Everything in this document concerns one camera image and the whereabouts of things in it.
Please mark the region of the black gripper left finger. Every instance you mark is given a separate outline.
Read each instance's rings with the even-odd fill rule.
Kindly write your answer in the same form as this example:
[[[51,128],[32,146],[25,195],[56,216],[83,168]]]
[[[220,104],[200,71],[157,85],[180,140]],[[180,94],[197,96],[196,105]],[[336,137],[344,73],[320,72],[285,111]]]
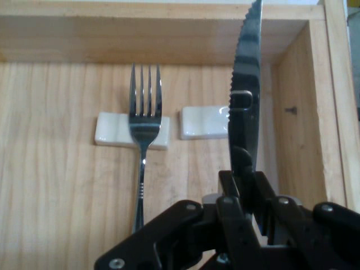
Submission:
[[[261,269],[260,245],[241,203],[251,194],[254,173],[220,174],[224,195],[210,204],[182,200],[100,256],[95,269],[187,269],[203,252],[225,254],[228,269]]]

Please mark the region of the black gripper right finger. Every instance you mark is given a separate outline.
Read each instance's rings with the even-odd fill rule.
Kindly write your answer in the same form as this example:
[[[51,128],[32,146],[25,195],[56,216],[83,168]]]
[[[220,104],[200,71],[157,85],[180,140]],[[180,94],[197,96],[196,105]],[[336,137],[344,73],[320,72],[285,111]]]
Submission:
[[[252,245],[254,269],[359,269],[359,213],[333,202],[312,210],[252,178],[252,211],[268,245]]]

